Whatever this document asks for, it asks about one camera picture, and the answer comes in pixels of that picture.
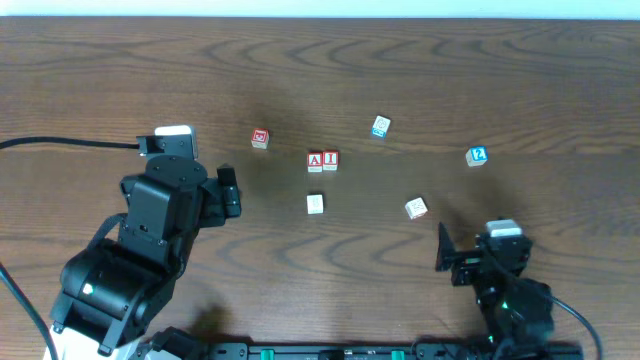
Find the red letter I block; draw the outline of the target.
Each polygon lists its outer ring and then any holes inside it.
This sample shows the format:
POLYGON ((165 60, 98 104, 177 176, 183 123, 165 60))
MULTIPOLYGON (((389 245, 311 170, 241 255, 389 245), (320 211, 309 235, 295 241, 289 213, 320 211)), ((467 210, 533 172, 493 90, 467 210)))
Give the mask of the red letter I block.
POLYGON ((339 152, 324 151, 322 165, 324 171, 337 171, 339 166, 339 152))

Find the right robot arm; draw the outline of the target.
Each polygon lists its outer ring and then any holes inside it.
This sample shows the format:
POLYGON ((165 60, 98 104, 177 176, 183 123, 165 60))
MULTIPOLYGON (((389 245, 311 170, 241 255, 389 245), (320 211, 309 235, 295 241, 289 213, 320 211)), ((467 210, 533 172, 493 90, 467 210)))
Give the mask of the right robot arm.
POLYGON ((491 359, 551 359, 547 339, 554 330, 550 287, 523 279, 533 242, 513 220, 486 224, 472 250, 458 251, 444 224, 438 225, 435 270, 451 272, 454 286, 471 286, 488 329, 491 359))

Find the blue number 2 block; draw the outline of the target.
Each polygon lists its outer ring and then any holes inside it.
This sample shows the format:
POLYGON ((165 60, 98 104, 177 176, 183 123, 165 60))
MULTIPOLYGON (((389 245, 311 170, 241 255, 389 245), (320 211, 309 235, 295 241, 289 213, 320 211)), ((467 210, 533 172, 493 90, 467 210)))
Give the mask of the blue number 2 block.
POLYGON ((484 146, 475 146, 468 149, 465 159, 469 167, 482 166, 488 161, 488 152, 484 146))

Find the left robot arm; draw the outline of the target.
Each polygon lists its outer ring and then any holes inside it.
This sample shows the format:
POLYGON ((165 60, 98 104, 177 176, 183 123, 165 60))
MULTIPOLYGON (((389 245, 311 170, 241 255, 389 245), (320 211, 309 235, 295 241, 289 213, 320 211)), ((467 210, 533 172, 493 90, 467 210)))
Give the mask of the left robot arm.
POLYGON ((56 355, 65 336, 103 357, 143 336, 172 299, 200 230, 241 214, 236 173, 229 165, 211 177, 191 158, 160 155, 119 187, 126 212, 107 218, 61 272, 50 312, 50 348, 56 355))

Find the red letter A block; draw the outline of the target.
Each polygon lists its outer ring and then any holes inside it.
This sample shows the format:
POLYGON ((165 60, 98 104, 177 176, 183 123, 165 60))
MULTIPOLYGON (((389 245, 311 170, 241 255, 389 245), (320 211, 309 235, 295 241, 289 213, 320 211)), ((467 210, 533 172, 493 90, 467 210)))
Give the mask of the red letter A block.
POLYGON ((323 171, 323 154, 321 152, 309 152, 307 154, 307 171, 309 173, 323 171))

